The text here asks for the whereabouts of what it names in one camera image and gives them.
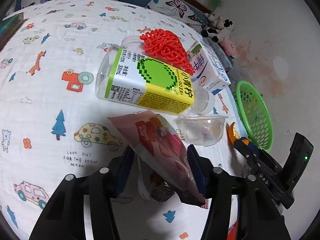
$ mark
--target green basket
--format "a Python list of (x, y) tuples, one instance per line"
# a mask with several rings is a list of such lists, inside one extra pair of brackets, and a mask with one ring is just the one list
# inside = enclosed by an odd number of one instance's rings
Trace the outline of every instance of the green basket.
[(239, 81), (233, 96), (249, 139), (255, 146), (269, 152), (273, 145), (273, 129), (262, 97), (254, 86), (246, 81)]

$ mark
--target pink snack package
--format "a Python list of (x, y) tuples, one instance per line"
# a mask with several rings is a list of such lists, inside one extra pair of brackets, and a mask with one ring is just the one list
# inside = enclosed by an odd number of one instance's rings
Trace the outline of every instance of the pink snack package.
[(196, 187), (187, 149), (164, 117), (148, 110), (109, 119), (139, 157), (167, 183), (205, 203)]

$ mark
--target red net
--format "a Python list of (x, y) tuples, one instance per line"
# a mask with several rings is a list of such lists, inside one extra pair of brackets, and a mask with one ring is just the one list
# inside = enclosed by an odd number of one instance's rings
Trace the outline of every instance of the red net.
[(195, 72), (188, 61), (187, 53), (177, 35), (162, 29), (152, 30), (140, 36), (144, 41), (143, 49), (153, 57), (162, 57), (190, 75)]

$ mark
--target pink plush toy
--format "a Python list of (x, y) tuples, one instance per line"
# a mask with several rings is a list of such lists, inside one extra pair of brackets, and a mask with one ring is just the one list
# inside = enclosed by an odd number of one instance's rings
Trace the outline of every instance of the pink plush toy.
[(221, 47), (223, 47), (225, 53), (230, 57), (237, 57), (236, 47), (233, 42), (229, 40), (220, 41)]

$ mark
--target bolt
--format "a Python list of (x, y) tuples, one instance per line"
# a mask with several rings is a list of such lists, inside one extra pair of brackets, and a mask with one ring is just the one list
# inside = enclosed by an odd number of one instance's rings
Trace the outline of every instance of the bolt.
[(67, 181), (70, 181), (70, 180), (73, 180), (75, 176), (73, 174), (68, 174), (67, 176), (65, 176), (64, 178), (67, 180)]
[(255, 181), (256, 180), (256, 176), (254, 176), (252, 174), (249, 174), (247, 178), (248, 178), (248, 180), (251, 180), (251, 181)]
[(101, 168), (101, 169), (99, 170), (99, 172), (100, 172), (101, 174), (105, 174), (105, 173), (108, 173), (108, 172), (109, 172), (109, 169), (108, 169), (107, 167), (103, 167), (103, 168)]
[(223, 171), (223, 170), (222, 170), (220, 167), (214, 167), (214, 168), (213, 168), (213, 172), (214, 172), (214, 173), (218, 173), (218, 174), (219, 174), (219, 173), (222, 173), (222, 171)]

